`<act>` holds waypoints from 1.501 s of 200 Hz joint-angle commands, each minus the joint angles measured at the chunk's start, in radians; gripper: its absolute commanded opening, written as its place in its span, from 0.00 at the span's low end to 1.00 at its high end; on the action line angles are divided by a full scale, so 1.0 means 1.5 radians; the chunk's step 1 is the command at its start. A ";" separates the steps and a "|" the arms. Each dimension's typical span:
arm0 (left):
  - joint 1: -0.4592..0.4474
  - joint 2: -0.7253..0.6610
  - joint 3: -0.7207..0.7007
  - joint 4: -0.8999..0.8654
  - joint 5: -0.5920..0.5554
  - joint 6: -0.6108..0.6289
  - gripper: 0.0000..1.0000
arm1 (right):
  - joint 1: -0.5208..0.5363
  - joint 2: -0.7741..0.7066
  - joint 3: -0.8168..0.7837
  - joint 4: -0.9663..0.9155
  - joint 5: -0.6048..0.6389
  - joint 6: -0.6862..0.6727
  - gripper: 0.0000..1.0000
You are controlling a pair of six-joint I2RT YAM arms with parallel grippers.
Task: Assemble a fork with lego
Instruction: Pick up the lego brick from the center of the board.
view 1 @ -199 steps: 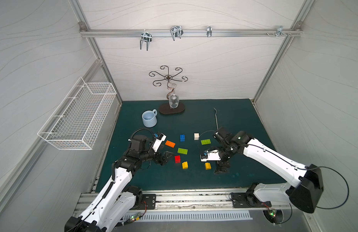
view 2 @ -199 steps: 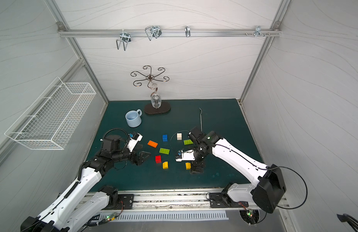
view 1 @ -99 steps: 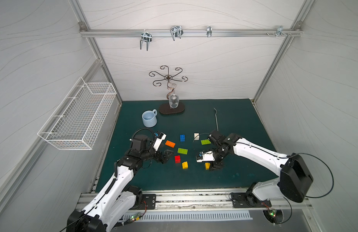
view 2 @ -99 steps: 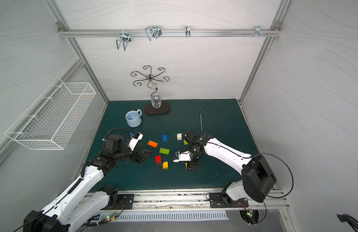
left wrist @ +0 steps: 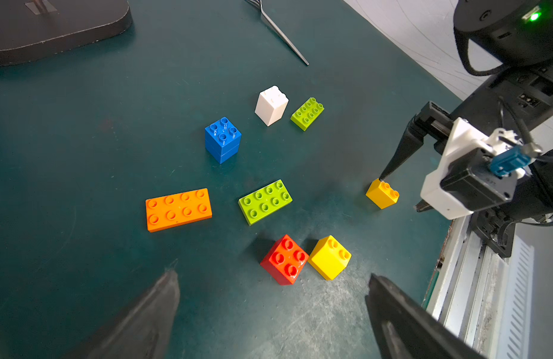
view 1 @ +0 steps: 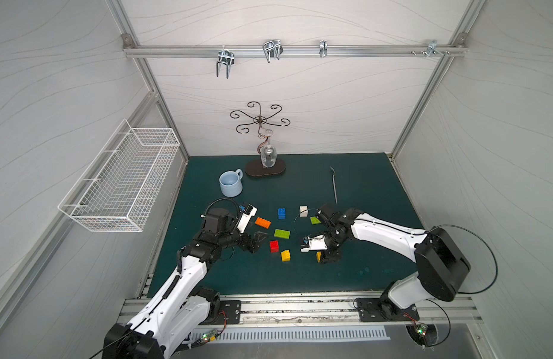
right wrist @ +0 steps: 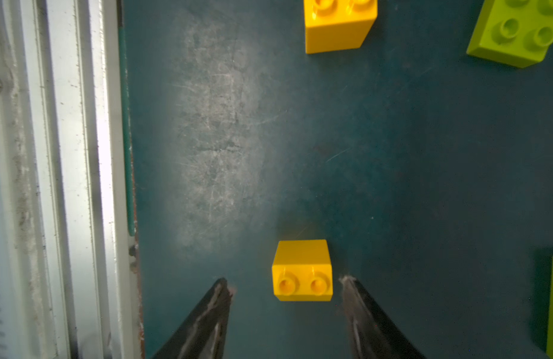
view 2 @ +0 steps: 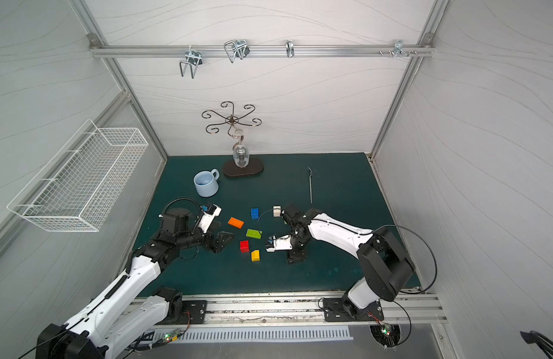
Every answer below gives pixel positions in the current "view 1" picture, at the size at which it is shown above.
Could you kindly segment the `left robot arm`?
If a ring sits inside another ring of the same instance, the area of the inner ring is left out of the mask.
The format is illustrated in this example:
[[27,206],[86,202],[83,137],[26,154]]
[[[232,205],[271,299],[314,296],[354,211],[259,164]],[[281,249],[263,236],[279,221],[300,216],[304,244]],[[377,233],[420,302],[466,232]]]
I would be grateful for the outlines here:
[[153,298],[125,325],[116,324],[107,333],[102,358],[171,358],[189,349],[188,335],[202,323],[214,323],[228,315],[220,295],[200,286],[211,267],[228,248],[256,253],[267,233],[247,232],[257,208],[236,205],[236,212],[211,203],[202,215],[203,224],[188,245],[176,255],[176,267]]

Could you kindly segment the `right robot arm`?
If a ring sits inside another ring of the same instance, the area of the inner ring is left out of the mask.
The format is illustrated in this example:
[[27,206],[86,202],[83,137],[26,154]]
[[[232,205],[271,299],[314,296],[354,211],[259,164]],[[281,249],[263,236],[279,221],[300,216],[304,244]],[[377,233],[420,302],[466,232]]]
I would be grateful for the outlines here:
[[493,255],[493,275],[489,284],[475,290],[463,284],[472,265],[452,239],[450,224],[430,229],[415,229],[390,223],[359,209],[339,212],[324,205],[316,212],[324,230],[307,238],[318,262],[351,266],[362,265],[368,257],[393,269],[390,260],[404,265],[376,299],[358,298],[354,302],[360,321],[417,321],[416,305],[427,299],[452,302],[458,295],[472,296],[493,288],[499,279],[499,263]]

